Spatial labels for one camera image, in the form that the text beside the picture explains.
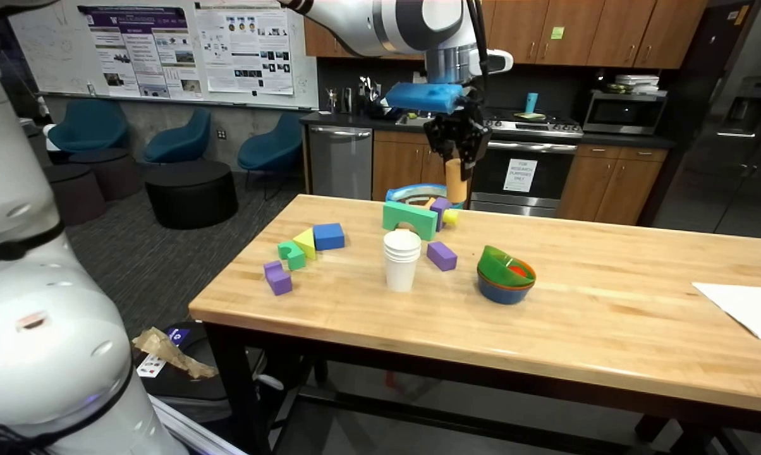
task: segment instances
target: green block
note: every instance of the green block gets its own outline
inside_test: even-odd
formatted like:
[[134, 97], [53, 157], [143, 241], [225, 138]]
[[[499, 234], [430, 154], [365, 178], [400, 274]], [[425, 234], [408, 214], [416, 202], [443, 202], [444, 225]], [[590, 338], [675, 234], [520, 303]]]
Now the green block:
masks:
[[421, 240], [435, 236], [436, 212], [401, 204], [401, 202], [383, 202], [382, 207], [382, 226], [395, 230], [400, 225], [411, 225], [411, 233], [416, 233]]
[[305, 254], [297, 241], [290, 240], [278, 241], [278, 254], [285, 259], [288, 269], [305, 267]]

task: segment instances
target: blue block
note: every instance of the blue block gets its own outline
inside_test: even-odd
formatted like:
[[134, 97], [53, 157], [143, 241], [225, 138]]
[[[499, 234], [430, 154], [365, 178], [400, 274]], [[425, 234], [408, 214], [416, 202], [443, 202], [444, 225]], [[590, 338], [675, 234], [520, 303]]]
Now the blue block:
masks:
[[387, 104], [396, 111], [451, 113], [459, 95], [459, 82], [395, 82], [387, 90]]
[[315, 250], [346, 247], [343, 226], [338, 223], [312, 225], [312, 247]]

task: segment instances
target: chair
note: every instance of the chair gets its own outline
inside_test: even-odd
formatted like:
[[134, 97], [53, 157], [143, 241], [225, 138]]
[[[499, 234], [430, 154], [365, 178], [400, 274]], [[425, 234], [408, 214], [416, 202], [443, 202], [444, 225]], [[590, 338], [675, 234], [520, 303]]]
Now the chair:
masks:
[[119, 104], [104, 97], [70, 101], [65, 119], [48, 132], [48, 138], [70, 154], [104, 150], [125, 138], [125, 115]]
[[210, 113], [194, 108], [191, 119], [178, 128], [159, 132], [147, 150], [147, 161], [194, 161], [210, 142]]
[[238, 149], [238, 163], [245, 172], [283, 172], [292, 169], [301, 157], [301, 119], [297, 113], [279, 113], [267, 134], [249, 135]]

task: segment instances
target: paper cup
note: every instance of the paper cup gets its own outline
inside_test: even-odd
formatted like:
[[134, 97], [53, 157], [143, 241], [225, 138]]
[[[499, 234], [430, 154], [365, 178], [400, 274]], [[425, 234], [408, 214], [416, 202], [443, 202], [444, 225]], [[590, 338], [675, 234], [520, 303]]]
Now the paper cup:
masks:
[[408, 291], [413, 281], [413, 265], [421, 254], [420, 234], [408, 230], [395, 230], [383, 234], [383, 283], [391, 291]]

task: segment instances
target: wooden table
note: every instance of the wooden table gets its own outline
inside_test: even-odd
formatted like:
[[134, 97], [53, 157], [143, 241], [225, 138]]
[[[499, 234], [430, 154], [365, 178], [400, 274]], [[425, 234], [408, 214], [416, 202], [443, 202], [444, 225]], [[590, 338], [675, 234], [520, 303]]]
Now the wooden table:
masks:
[[[376, 202], [301, 193], [190, 303], [206, 322], [248, 449], [266, 449], [255, 441], [262, 427], [243, 421], [257, 406], [231, 345], [285, 340], [324, 356], [376, 354], [435, 374], [462, 367], [451, 379], [761, 429], [761, 340], [693, 288], [761, 286], [761, 240], [462, 212], [458, 230], [436, 234], [458, 253], [458, 269], [439, 273], [421, 254], [413, 291], [391, 293], [382, 283], [378, 219]], [[315, 223], [340, 223], [346, 247], [321, 253], [292, 273], [295, 291], [274, 297], [259, 265]], [[523, 303], [497, 305], [475, 291], [483, 245], [535, 267]]]

